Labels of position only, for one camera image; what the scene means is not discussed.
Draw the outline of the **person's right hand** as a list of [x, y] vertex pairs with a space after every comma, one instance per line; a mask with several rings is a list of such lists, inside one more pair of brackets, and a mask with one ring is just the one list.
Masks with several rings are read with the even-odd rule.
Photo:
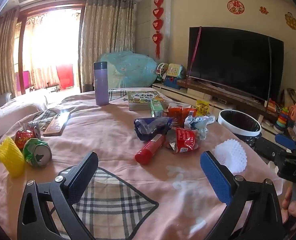
[[296, 201], [291, 200], [292, 188], [289, 187], [286, 191], [284, 200], [281, 204], [281, 215], [283, 224], [288, 220], [290, 216], [296, 218]]

